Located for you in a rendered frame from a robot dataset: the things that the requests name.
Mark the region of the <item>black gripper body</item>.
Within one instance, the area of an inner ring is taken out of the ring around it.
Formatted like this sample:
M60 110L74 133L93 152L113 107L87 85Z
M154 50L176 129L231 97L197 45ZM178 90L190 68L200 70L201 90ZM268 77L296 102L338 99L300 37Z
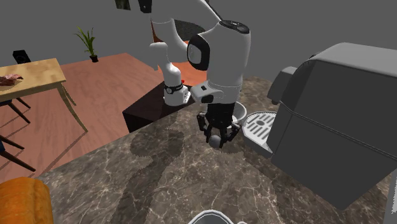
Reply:
M209 124L217 129L225 129L232 124L232 115L235 103L231 104L208 104L205 117Z

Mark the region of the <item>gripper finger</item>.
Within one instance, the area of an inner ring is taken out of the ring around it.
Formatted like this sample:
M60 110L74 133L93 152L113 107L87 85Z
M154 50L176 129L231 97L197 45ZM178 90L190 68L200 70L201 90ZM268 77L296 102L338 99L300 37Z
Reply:
M199 129L204 133L204 135L206 137L205 141L206 141L206 143L208 143L209 139L211 137L212 125L210 123L206 124L205 115L206 115L206 113L199 113L197 115L197 121L198 121Z
M234 137L239 133L241 129L241 126L236 124L236 123L232 123L231 124L231 132L228 133L227 132L227 128L221 128L219 130L220 136L221 136L221 141L219 143L219 148L222 148L223 145L227 142L227 141L232 141L234 139Z

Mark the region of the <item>white bowl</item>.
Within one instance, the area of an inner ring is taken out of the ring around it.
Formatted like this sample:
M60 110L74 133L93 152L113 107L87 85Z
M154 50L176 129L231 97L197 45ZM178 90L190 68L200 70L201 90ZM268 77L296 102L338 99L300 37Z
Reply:
M236 123L237 125L242 125L244 123L246 116L247 116L246 107L240 102L236 102L232 114L232 122Z

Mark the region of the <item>dark robot stand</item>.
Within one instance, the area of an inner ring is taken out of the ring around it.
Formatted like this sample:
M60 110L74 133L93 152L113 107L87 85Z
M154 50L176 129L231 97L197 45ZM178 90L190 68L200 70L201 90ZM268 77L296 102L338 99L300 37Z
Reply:
M163 96L164 82L161 82L122 112L130 133L195 102L190 98L187 104L181 106L168 106L164 102Z

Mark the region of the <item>grey coffee machine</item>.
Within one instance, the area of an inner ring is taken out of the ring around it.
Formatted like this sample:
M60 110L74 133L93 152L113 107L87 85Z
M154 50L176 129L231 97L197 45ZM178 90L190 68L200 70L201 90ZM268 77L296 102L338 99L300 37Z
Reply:
M343 210L397 170L397 50L339 43L284 68L244 142Z

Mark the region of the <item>green potted plant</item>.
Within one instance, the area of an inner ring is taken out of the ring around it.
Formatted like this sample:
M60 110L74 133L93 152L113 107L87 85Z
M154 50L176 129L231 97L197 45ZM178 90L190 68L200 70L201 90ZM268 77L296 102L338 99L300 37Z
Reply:
M91 31L83 32L83 30L80 27L78 28L78 32L74 33L77 37L79 37L84 45L86 46L85 52L89 53L89 57L93 63L96 63L99 61L98 56L96 55L96 51L94 50L93 42L95 37L93 37L93 29Z

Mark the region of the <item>light wooden table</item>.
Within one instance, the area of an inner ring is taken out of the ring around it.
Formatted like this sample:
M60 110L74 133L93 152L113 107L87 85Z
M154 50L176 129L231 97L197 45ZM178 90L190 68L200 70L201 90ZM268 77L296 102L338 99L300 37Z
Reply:
M63 86L66 77L56 58L39 60L25 64L0 67L0 76L18 74L23 79L16 81L13 86L0 87L0 101L16 99L51 89L57 89L64 104L79 123L82 129L87 132L83 122L76 114L72 105L76 105L73 98Z

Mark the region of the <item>grey upright thing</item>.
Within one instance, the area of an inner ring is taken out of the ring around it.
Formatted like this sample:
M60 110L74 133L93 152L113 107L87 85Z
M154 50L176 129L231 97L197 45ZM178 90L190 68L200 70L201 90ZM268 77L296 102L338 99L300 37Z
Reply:
M397 224L397 169L391 173L383 224Z

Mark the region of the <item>dark wooden chair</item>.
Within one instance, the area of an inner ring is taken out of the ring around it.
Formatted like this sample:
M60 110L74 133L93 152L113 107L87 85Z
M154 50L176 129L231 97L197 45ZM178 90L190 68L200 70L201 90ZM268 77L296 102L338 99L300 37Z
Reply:
M17 98L17 101L21 102L25 107L27 107L28 109L31 109L31 107L24 101L22 100L20 97ZM9 106L12 110L14 110L14 112L16 112L16 114L18 114L22 119L24 119L27 123L30 123L30 120L12 103L12 100L7 100L7 101L3 101L0 102L0 107L1 106Z
M35 168L33 168L33 167L31 167L30 165L28 165L27 163L21 161L21 160L20 160L19 158L17 158L16 156L14 156L14 155L8 153L8 152L6 151L6 149L5 149L5 147L4 147L4 143L6 143L6 144L8 144L8 145L11 145L11 146L14 146L14 147L16 147L16 148L18 148L18 149L20 149L20 150L23 150L23 149L24 149L23 146L21 146L21 145L15 143L15 142L13 142L13 141L7 139L6 137L0 135L0 156L2 156L2 157L4 157L4 158L7 158L9 161L12 161L12 162L14 162L14 163L16 163L16 164L18 164L18 165L20 165L20 166L22 166L22 167L24 167L24 168L30 170L30 171L32 171L32 172L35 172L35 171L36 171Z

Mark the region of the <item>black speaker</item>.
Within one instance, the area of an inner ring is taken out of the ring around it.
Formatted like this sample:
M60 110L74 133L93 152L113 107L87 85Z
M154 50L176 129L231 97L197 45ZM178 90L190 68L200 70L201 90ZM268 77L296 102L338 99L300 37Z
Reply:
M12 56L16 60L17 64L25 64L31 62L25 50L15 50L13 51Z

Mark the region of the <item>orange sofa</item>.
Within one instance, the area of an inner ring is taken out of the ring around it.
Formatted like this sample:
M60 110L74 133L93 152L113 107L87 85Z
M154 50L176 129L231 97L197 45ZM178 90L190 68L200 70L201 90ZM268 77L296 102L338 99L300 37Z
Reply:
M27 177L1 183L0 224L54 224L49 188Z

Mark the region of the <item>reddish brown lump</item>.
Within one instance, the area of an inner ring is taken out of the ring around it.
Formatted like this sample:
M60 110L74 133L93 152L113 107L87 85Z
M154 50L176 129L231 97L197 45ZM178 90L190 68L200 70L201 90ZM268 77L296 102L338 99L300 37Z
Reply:
M7 74L4 76L0 76L0 86L13 86L17 80L22 80L18 74Z

